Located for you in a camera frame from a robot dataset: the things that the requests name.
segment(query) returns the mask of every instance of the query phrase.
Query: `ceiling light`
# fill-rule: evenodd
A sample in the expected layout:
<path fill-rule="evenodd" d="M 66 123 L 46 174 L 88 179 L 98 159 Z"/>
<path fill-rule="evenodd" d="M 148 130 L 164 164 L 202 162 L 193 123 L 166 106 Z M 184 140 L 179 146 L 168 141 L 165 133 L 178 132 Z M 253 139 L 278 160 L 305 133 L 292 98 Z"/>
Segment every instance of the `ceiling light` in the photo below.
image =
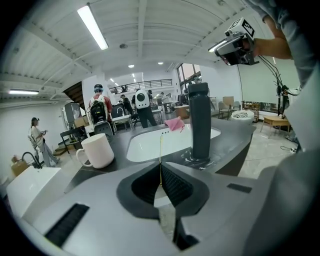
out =
<path fill-rule="evenodd" d="M 218 47 L 220 47 L 221 45 L 223 45 L 226 42 L 226 40 L 222 40 L 221 42 L 215 44 L 214 46 L 212 46 L 208 51 L 210 53 L 213 53 Z"/>
<path fill-rule="evenodd" d="M 11 89 L 9 94 L 28 94 L 28 95 L 37 95 L 39 92 L 37 90 L 19 90 Z"/>
<path fill-rule="evenodd" d="M 86 5 L 80 8 L 77 12 L 101 50 L 107 49 L 108 44 L 104 39 L 89 6 Z"/>

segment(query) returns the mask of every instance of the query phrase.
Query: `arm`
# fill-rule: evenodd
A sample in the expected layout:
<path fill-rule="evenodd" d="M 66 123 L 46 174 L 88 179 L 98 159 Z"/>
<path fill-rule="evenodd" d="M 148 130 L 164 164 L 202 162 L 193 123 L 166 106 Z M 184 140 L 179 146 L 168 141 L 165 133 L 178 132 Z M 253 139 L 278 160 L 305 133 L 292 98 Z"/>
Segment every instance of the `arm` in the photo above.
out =
<path fill-rule="evenodd" d="M 254 39 L 254 56 L 263 55 L 278 59 L 292 59 L 286 37 L 281 29 L 276 27 L 274 20 L 268 15 L 263 20 L 270 28 L 274 39 Z"/>

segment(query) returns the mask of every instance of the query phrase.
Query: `white mug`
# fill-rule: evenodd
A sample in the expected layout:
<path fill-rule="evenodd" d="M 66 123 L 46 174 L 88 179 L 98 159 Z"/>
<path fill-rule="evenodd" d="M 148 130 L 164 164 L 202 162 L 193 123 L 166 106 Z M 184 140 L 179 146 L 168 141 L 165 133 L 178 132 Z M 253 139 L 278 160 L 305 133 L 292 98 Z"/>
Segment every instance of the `white mug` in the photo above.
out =
<path fill-rule="evenodd" d="M 109 165 L 115 154 L 112 151 L 109 141 L 104 133 L 99 133 L 92 137 L 86 138 L 81 142 L 83 148 L 78 149 L 75 156 L 78 161 L 85 167 L 103 168 Z M 90 164 L 85 164 L 79 160 L 79 153 L 84 151 L 89 159 Z"/>

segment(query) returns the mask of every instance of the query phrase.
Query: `sink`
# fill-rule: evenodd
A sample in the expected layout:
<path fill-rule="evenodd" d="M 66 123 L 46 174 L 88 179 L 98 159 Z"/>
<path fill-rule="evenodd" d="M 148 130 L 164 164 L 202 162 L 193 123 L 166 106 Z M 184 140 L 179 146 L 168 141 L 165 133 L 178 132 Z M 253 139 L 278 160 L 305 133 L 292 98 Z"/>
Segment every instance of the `sink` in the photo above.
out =
<path fill-rule="evenodd" d="M 192 146 L 191 126 L 186 123 L 183 130 L 170 131 L 169 128 L 145 132 L 133 137 L 130 141 L 126 158 L 132 162 L 143 162 L 159 158 L 160 136 L 163 134 L 161 156 L 187 149 Z M 211 128 L 210 138 L 220 135 L 221 132 Z"/>

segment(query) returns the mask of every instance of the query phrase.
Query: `gray countertop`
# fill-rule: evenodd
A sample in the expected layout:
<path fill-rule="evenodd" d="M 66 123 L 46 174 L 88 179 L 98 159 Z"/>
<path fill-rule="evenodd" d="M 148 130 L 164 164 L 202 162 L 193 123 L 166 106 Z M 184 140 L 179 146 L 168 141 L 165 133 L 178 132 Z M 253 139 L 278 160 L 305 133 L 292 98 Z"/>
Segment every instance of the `gray countertop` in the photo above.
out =
<path fill-rule="evenodd" d="M 190 123 L 189 119 L 185 119 L 183 121 L 186 124 Z M 161 157 L 161 160 L 163 162 L 172 162 L 198 170 L 205 170 L 210 173 L 218 172 L 221 174 L 238 175 L 247 155 L 253 132 L 256 128 L 251 125 L 242 124 L 241 122 L 227 121 L 217 118 L 211 119 L 211 127 L 220 130 L 221 134 L 210 140 L 209 161 L 190 161 L 190 148 L 185 148 L 183 150 L 164 155 Z M 158 126 L 148 127 L 143 130 L 130 130 L 113 136 L 110 141 L 110 146 L 114 153 L 113 162 L 101 169 L 83 166 L 70 182 L 67 191 L 88 178 L 101 173 L 109 173 L 145 162 L 158 161 L 158 159 L 151 159 L 145 162 L 132 162 L 127 159 L 126 155 L 130 140 L 134 136 L 164 128 L 167 128 L 167 126 L 165 124 L 161 124 Z"/>

